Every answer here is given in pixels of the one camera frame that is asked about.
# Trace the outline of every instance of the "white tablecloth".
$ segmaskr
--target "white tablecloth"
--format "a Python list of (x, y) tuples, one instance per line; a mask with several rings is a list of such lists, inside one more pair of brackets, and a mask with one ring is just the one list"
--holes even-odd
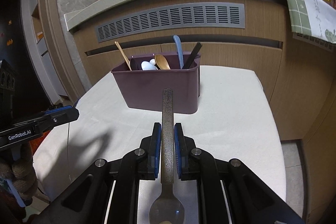
[[(174, 114), (174, 123), (181, 122), (184, 135), (215, 158), (243, 161), (286, 200), (278, 131), (256, 74), (217, 66), (201, 66), (200, 73), (198, 111)], [(138, 148), (162, 118), (161, 112), (128, 108), (111, 73), (81, 98), (77, 108), (78, 120), (53, 129), (34, 155), (37, 177), (51, 200), (96, 159), (116, 160)], [(148, 223), (150, 206), (160, 192), (159, 179), (140, 182), (139, 224)], [(174, 193), (185, 207), (186, 224), (197, 223), (195, 182), (175, 179)]]

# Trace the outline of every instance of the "metal bolt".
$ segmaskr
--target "metal bolt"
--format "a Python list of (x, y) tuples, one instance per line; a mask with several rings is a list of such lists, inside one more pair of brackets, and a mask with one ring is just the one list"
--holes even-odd
[(145, 154), (145, 150), (143, 150), (142, 148), (138, 148), (138, 149), (135, 149), (135, 150), (134, 150), (134, 153), (135, 153), (137, 156), (142, 156), (143, 154)]
[(94, 162), (94, 164), (97, 166), (97, 167), (102, 167), (105, 165), (105, 160), (103, 159), (98, 159)]
[(234, 167), (238, 167), (238, 166), (240, 166), (240, 164), (241, 164), (241, 162), (238, 159), (231, 160), (231, 165), (234, 166)]
[(202, 153), (202, 150), (199, 149), (199, 148), (193, 148), (193, 149), (191, 150), (191, 153), (192, 153), (193, 155), (195, 155), (195, 156), (198, 156), (198, 155), (200, 155), (200, 154)]

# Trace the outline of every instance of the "utensil container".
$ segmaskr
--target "utensil container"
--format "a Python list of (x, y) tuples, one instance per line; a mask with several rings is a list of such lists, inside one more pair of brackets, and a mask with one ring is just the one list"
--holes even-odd
[[(129, 108), (162, 111), (165, 88), (174, 92), (174, 113), (193, 114), (198, 109), (200, 95), (200, 59), (197, 54), (189, 69), (180, 69), (177, 52), (158, 52), (168, 61), (170, 70), (130, 71), (123, 62), (113, 68), (115, 81)], [(187, 60), (191, 52), (183, 52)], [(133, 56), (139, 68), (142, 61), (150, 61), (153, 54)]]

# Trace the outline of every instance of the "ventilation grille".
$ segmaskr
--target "ventilation grille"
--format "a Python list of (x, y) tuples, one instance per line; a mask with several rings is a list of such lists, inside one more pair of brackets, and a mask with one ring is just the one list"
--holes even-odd
[(245, 28), (244, 4), (187, 3), (133, 13), (97, 26), (98, 42), (130, 34), (185, 27)]

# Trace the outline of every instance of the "black utensil handle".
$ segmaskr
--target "black utensil handle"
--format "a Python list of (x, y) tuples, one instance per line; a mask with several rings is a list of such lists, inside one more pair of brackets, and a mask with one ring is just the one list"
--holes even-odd
[(190, 56), (188, 57), (187, 61), (184, 63), (184, 66), (183, 66), (182, 69), (190, 68), (191, 64), (193, 63), (194, 59), (196, 58), (196, 55), (200, 51), (201, 47), (202, 47), (202, 43), (197, 42), (197, 44), (193, 48), (193, 51), (191, 52)]

